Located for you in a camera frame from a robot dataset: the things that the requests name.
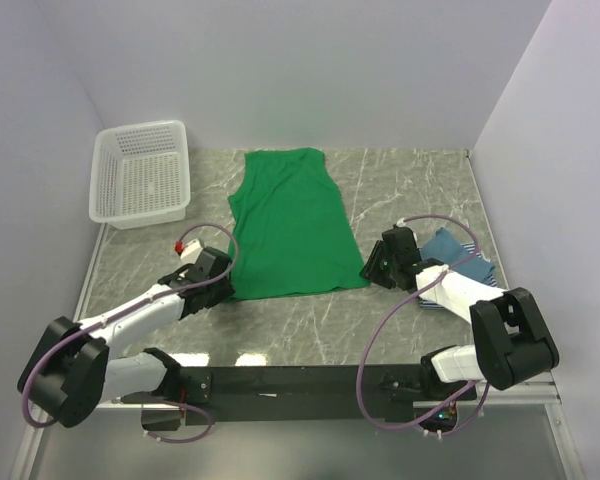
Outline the teal tank top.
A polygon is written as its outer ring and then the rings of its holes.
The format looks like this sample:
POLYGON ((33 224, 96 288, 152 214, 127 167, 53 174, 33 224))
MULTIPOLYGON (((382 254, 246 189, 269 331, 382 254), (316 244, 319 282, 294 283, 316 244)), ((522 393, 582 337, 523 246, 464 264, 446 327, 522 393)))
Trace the teal tank top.
POLYGON ((420 248, 422 259, 433 258, 451 266, 468 258, 456 271, 472 280, 485 285, 496 286, 495 265, 475 253, 475 244, 461 244, 447 229, 440 228, 435 235, 420 248))

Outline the green tank top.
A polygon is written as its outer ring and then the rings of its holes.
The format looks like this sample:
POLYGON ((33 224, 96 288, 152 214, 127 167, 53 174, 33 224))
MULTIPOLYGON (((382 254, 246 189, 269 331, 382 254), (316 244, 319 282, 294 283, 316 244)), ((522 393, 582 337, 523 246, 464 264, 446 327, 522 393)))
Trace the green tank top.
POLYGON ((234 218, 231 273, 237 301, 319 295, 368 286, 341 192, 314 148, 244 156, 229 196, 234 218))

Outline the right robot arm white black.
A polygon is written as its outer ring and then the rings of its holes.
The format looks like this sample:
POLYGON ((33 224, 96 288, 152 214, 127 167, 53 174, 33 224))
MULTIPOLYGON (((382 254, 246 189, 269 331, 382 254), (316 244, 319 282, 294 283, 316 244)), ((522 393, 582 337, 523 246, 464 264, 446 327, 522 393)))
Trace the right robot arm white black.
POLYGON ((470 345, 424 355, 415 379, 390 379, 388 388, 442 400, 467 382, 485 381, 504 391, 558 366, 558 348, 533 295, 497 287, 493 270, 444 228, 424 246, 405 225, 383 232, 361 277, 450 311, 470 325, 473 336, 470 345))

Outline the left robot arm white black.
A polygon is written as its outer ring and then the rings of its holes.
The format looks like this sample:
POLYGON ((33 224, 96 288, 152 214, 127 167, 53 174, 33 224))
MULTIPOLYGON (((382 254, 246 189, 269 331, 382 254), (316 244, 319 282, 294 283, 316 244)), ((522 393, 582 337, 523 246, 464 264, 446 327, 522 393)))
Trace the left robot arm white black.
POLYGON ((189 262, 160 278, 145 293, 99 316, 53 320, 24 368, 17 389, 26 406, 51 422, 74 427, 104 401, 146 393, 159 402, 185 400, 190 380, 169 354, 124 350, 149 333, 210 309, 233 295, 230 256, 195 242, 189 262))

